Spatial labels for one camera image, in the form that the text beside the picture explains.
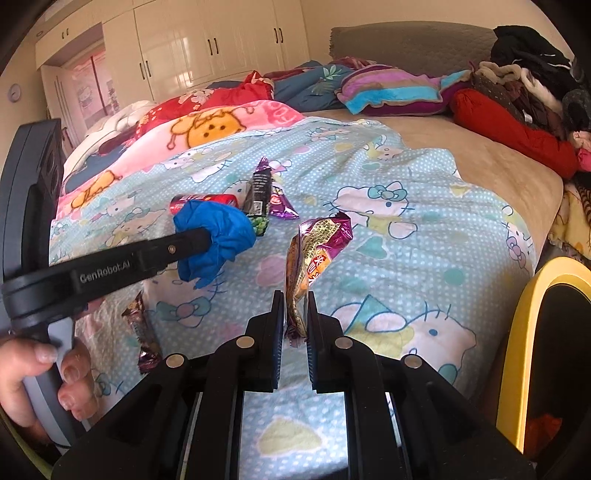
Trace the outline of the person's left hand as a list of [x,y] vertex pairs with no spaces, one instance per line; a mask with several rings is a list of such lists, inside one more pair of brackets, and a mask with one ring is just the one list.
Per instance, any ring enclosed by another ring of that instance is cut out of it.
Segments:
[[[44,375],[56,366],[58,351],[48,343],[13,338],[1,344],[1,408],[8,418],[34,442],[47,444],[50,436],[39,418]],[[77,421],[90,419],[98,411],[91,373],[91,357],[78,338],[63,357],[59,389],[53,399]]]

